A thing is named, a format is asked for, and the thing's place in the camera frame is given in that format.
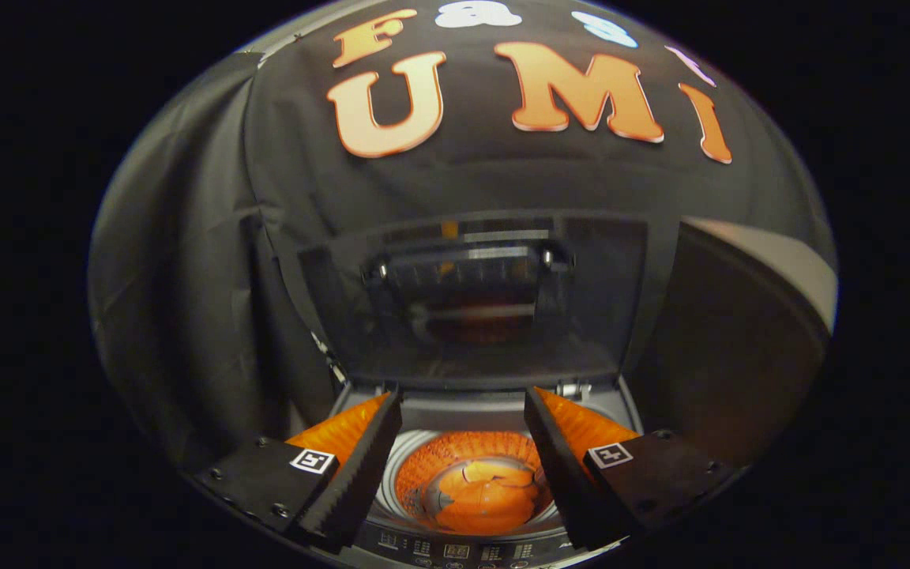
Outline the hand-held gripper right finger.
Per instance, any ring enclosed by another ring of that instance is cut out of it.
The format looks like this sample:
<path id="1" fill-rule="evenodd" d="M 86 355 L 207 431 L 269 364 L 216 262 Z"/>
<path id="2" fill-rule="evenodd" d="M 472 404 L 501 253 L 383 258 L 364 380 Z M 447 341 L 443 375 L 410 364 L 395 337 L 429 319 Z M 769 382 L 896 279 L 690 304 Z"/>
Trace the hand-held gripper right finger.
<path id="1" fill-rule="evenodd" d="M 672 430 L 639 435 L 531 386 L 524 415 L 571 544 L 602 548 L 671 525 L 734 476 Z"/>

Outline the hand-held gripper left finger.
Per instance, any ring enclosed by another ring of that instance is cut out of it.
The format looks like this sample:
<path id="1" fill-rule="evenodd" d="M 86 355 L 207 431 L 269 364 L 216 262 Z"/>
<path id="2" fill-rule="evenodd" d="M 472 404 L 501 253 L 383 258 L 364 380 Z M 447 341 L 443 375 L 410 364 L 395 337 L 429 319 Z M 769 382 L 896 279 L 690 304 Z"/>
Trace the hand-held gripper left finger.
<path id="1" fill-rule="evenodd" d="M 193 484 L 250 526 L 292 546 L 337 554 L 356 540 L 402 425 L 401 393 L 385 392 L 308 429 L 315 441 L 257 437 Z"/>

